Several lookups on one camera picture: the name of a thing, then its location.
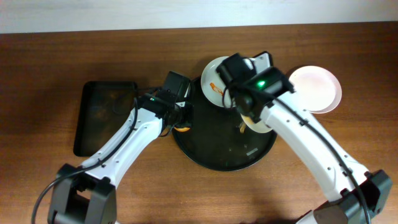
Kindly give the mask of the white plate with yellow sauce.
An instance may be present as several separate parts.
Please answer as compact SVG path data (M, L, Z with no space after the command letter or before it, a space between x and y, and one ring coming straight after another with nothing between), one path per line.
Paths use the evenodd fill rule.
M268 133L270 131L272 131L272 128L268 127L262 120L260 120L259 122L255 123L250 117L248 116L244 116L241 115L243 122L245 123L245 125L251 129L252 131L256 132L256 133Z

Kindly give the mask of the white plate with red sauce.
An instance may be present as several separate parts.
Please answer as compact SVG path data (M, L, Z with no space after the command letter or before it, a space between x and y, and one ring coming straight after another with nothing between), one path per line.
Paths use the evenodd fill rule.
M229 91L226 88L222 79L216 72L216 68L221 64L221 62L228 58L228 56L218 57L212 60L203 70L200 85L201 90L206 97L206 99L215 106L224 108L235 107L234 101L231 100Z

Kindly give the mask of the pinkish white plate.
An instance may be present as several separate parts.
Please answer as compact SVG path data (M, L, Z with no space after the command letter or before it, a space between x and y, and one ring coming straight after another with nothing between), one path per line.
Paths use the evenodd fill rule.
M314 65L300 67L292 72L289 81L305 109L311 113L329 113L341 102L341 85L334 74L325 68Z

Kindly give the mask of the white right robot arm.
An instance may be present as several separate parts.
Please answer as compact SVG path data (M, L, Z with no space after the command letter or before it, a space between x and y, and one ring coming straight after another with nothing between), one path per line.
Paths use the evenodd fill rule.
M351 157L297 99L289 82L271 86L230 86L237 109L274 130L318 182L327 201L298 223L370 223L384 208L392 188L383 171L370 172Z

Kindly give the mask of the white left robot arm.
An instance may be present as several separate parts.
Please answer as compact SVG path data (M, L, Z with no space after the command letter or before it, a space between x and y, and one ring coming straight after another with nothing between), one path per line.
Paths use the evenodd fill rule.
M135 100L111 139L78 167L64 164L52 189L48 223L116 223L116 190L139 154L166 128L183 125L189 93L160 91Z

